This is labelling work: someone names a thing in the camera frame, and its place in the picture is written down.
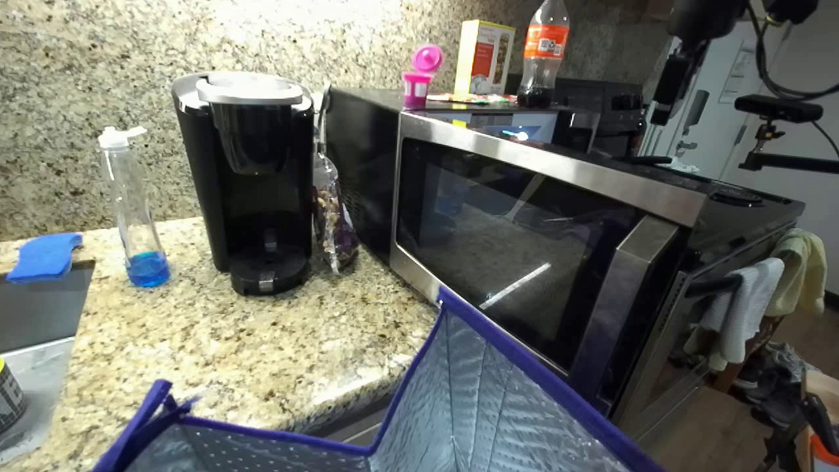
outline microwave window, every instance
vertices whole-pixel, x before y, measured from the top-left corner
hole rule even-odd
[[[549,363],[570,368],[637,212],[498,161],[405,143],[398,245]]]

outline clear water bottle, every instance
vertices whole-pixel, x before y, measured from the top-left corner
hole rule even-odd
[[[564,0],[545,0],[527,29],[524,71],[519,88],[523,107],[549,107],[556,88],[556,73],[566,56],[573,34],[570,9]]]
[[[169,283],[172,270],[145,200],[143,174],[130,144],[143,135],[145,128],[119,131],[107,126],[99,135],[99,148],[105,155],[105,178],[127,253],[130,282],[139,288],[158,288]]]

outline backsplash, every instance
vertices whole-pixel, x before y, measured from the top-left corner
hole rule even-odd
[[[326,81],[381,90],[398,88],[417,46],[438,43],[449,57],[438,90],[449,90],[465,18],[514,23],[514,68],[523,68],[523,34],[537,6],[540,0],[6,0],[0,240],[113,225],[94,143],[105,126],[151,128],[139,158],[154,219],[199,216],[169,98],[172,81],[183,73],[267,71],[310,90]],[[577,0],[575,12],[581,16],[564,76],[604,76],[613,26],[626,18],[626,9],[619,0]]]

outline bag handle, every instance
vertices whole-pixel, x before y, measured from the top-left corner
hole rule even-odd
[[[173,388],[172,381],[154,381],[148,400],[139,404],[137,415],[130,419],[127,430],[119,435],[119,440],[107,448],[107,455],[99,459],[94,472],[113,472],[127,469],[127,448],[137,439],[137,434],[154,418],[154,411],[169,401],[169,391]]]

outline kitchen counter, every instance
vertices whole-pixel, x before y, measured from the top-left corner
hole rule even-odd
[[[202,221],[160,224],[173,282],[137,292],[113,228],[88,232],[94,262],[68,387],[48,443],[13,469],[92,469],[158,377],[195,415],[251,427],[316,427],[394,388],[434,308],[362,253],[351,275],[321,270],[279,299],[245,299],[210,261]],[[0,245],[0,274],[22,241]]]

